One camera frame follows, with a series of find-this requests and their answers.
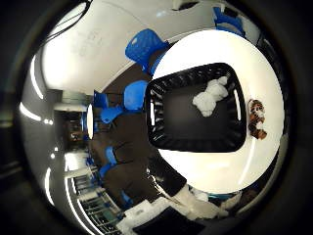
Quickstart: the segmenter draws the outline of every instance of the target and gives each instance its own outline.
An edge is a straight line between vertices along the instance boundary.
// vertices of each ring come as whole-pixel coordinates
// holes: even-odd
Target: ceiling light
[[[31,111],[29,111],[24,105],[23,103],[21,102],[20,103],[20,111],[23,115],[31,118],[31,119],[34,119],[34,120],[37,120],[37,121],[40,121],[41,120],[41,117],[40,116],[37,116],[36,114],[33,114]]]
[[[45,177],[45,190],[46,190],[46,195],[49,200],[49,202],[54,206],[55,204],[52,201],[51,195],[50,195],[50,173],[51,173],[51,168],[47,168],[46,172],[46,177]]]
[[[31,60],[31,64],[30,64],[30,79],[31,79],[31,83],[32,83],[32,86],[33,88],[35,89],[37,95],[39,96],[39,98],[42,100],[43,99],[43,95],[39,89],[39,86],[36,82],[36,78],[35,78],[35,58],[36,56],[34,56]]]

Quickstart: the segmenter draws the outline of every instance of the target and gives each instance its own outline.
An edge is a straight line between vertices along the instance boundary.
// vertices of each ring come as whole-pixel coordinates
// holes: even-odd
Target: desk
[[[217,62],[235,70],[247,115],[250,99],[263,103],[267,137],[257,140],[247,130],[244,145],[232,153],[159,152],[193,187],[224,194],[253,183],[273,161],[283,133],[284,102],[278,79],[265,57],[251,43],[226,31],[204,30],[184,37],[166,52],[154,78]]]
[[[94,136],[94,115],[91,104],[87,108],[87,131],[89,139],[92,139]]]

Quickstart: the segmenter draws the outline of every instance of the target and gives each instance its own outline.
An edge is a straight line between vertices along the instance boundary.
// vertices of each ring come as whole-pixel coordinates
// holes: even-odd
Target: floor
[[[144,79],[149,81],[150,77],[141,71],[137,65],[118,77],[104,92],[122,93],[124,87],[132,81]],[[120,104],[121,97],[110,95],[110,101]],[[138,204],[145,199],[153,201],[157,198],[158,191],[154,183],[147,176],[148,158],[156,155],[147,138],[147,127],[144,114],[120,116],[115,120],[116,127],[110,132],[95,133],[89,146],[96,163],[105,165],[107,160],[104,150],[107,146],[118,146],[127,142],[116,151],[119,161],[128,162],[119,164],[109,170],[104,179],[105,187],[117,203],[122,205],[121,190]]]

